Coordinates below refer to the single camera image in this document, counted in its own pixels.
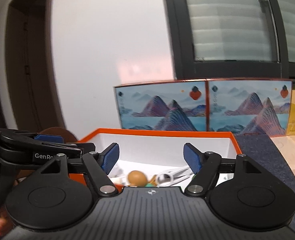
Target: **egg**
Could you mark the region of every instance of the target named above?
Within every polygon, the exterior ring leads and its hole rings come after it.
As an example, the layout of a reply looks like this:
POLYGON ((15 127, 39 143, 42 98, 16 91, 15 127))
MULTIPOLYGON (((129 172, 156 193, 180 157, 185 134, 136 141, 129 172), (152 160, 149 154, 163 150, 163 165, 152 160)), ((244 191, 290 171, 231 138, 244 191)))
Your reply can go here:
POLYGON ((136 187, 144 187, 148 183, 146 175, 140 171, 131 171, 128 174, 128 181, 136 187))

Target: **window frame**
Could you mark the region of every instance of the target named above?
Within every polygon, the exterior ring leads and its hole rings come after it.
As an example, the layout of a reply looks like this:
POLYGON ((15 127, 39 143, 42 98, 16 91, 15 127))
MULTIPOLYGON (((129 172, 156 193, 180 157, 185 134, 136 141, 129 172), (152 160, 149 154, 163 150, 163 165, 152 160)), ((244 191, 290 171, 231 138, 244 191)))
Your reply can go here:
POLYGON ((193 34, 186 0, 165 0, 178 80, 199 78, 289 78, 286 34, 278 0, 269 0, 274 19, 278 62, 247 60, 195 61, 193 34))

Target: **open box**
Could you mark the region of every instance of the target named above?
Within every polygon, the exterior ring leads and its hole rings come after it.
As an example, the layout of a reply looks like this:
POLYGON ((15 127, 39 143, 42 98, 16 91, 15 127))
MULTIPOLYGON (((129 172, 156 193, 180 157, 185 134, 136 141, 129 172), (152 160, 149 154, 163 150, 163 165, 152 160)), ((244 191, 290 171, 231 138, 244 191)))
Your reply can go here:
MULTIPOLYGON (((186 166, 183 146, 191 143, 201 152, 212 151, 222 158, 235 159, 241 150, 231 132, 184 132, 151 131, 100 128, 79 142, 93 142, 97 152, 102 152, 111 143, 118 143, 120 158, 118 166, 127 175, 133 170, 142 171, 150 179, 164 170, 186 166)), ((193 176, 175 186, 182 190, 193 176)), ((220 174, 218 183, 232 178, 220 174)))

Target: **blue gripper pad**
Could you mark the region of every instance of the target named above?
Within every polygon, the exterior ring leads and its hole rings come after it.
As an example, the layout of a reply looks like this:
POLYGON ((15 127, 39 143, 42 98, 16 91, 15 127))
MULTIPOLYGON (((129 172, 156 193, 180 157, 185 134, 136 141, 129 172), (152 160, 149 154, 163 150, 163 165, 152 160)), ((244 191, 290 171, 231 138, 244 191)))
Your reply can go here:
POLYGON ((34 140, 45 141, 45 142, 54 142, 54 143, 64 143, 63 137, 58 136, 58 135, 39 134, 38 136, 34 137, 34 140))
POLYGON ((112 143, 103 152, 102 170, 108 175, 120 157, 120 147, 117 143, 112 143))
POLYGON ((190 166, 194 174, 197 174, 202 168, 199 155, 187 144, 183 147, 183 156, 186 163, 190 166))

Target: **white scissors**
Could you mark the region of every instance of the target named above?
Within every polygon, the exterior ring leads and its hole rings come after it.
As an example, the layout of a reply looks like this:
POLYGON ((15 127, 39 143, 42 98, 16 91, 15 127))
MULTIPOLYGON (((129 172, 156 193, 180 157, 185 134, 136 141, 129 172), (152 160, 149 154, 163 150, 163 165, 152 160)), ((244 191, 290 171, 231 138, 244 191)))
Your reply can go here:
POLYGON ((190 166, 163 171, 156 176, 155 182, 159 187, 168 187, 175 185, 193 174, 190 166))

